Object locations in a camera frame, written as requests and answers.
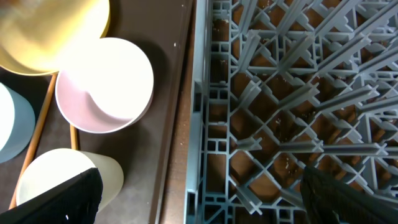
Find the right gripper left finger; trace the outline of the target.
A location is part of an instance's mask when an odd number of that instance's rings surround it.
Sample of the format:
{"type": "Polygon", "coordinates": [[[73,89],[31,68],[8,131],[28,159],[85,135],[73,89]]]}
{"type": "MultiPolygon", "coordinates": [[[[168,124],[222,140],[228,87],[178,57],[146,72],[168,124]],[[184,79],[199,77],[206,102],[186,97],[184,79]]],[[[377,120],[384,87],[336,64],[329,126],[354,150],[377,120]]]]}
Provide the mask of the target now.
{"type": "Polygon", "coordinates": [[[90,168],[1,214],[1,224],[93,224],[102,199],[103,182],[90,168]]]}

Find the yellow plate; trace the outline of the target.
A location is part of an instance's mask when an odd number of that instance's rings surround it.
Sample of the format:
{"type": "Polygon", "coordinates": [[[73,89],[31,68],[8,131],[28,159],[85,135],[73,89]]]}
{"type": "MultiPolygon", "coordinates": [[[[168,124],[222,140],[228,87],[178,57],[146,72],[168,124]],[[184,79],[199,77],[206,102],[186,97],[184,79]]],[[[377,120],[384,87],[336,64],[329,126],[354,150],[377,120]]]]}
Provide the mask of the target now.
{"type": "Polygon", "coordinates": [[[1,68],[26,76],[59,70],[69,52],[109,29],[108,0],[1,1],[1,68]]]}

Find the cream white cup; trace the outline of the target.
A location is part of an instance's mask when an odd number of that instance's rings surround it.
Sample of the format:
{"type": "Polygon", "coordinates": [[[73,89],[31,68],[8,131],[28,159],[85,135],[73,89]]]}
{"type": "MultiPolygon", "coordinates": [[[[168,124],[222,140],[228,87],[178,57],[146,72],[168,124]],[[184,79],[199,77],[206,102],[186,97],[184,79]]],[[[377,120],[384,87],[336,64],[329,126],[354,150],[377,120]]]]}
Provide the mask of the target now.
{"type": "Polygon", "coordinates": [[[16,204],[21,205],[90,168],[97,168],[101,175],[99,210],[102,210],[121,191],[124,182],[121,166],[111,157],[67,148],[48,151],[28,165],[17,185],[16,204]]]}

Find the light blue bowl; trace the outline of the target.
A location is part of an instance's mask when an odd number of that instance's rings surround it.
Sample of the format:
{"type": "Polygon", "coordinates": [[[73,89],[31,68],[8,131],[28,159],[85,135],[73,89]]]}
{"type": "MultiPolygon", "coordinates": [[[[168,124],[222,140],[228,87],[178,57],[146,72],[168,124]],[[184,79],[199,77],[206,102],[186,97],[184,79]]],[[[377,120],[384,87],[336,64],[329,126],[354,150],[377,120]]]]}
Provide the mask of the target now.
{"type": "Polygon", "coordinates": [[[31,104],[1,83],[1,163],[25,149],[34,129],[35,113],[31,104]]]}

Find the pink bowl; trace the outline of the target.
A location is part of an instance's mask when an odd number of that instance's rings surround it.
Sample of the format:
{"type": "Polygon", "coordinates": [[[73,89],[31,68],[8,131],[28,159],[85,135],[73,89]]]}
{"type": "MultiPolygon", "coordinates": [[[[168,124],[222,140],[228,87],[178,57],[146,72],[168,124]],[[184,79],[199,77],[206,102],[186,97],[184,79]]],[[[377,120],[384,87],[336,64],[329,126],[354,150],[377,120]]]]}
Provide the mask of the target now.
{"type": "Polygon", "coordinates": [[[154,71],[132,42],[107,37],[74,50],[59,71],[55,99],[63,117],[87,133],[119,131],[141,119],[154,94],[154,71]]]}

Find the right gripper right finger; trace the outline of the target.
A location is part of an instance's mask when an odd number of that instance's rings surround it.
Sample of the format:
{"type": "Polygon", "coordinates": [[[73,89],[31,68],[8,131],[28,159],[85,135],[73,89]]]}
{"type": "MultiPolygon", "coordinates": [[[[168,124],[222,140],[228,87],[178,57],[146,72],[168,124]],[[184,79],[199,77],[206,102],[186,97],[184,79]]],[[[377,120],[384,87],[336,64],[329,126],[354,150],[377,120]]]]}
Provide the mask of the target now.
{"type": "Polygon", "coordinates": [[[314,167],[304,169],[300,192],[310,223],[397,223],[396,209],[314,167]]]}

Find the wooden chopstick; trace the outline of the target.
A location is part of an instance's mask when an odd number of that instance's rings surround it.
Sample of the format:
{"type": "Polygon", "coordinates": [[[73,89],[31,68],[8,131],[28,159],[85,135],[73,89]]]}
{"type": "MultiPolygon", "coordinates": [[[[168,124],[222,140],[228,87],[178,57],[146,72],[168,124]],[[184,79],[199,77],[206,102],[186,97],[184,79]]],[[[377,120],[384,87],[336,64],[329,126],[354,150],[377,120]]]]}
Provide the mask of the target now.
{"type": "Polygon", "coordinates": [[[78,131],[76,127],[72,124],[70,125],[70,139],[71,139],[71,148],[74,150],[78,150],[78,131]]]}
{"type": "Polygon", "coordinates": [[[29,147],[27,149],[27,153],[25,155],[25,159],[24,159],[24,163],[22,165],[18,180],[17,180],[17,184],[11,199],[11,202],[9,204],[9,209],[13,209],[17,206],[16,204],[16,195],[17,195],[17,187],[19,186],[19,182],[22,178],[23,173],[25,172],[25,170],[27,169],[27,167],[29,166],[29,164],[34,160],[36,151],[37,151],[37,147],[39,145],[39,141],[42,135],[42,131],[43,128],[45,126],[45,121],[47,118],[47,114],[49,112],[49,108],[52,102],[52,97],[53,97],[53,93],[55,90],[55,84],[56,84],[56,80],[57,80],[57,76],[58,76],[58,72],[57,73],[53,73],[50,83],[49,83],[49,87],[47,88],[47,92],[44,98],[44,102],[43,105],[40,109],[40,113],[39,113],[39,117],[37,120],[37,124],[35,126],[33,135],[32,135],[32,139],[30,140],[29,143],[29,147]]]}

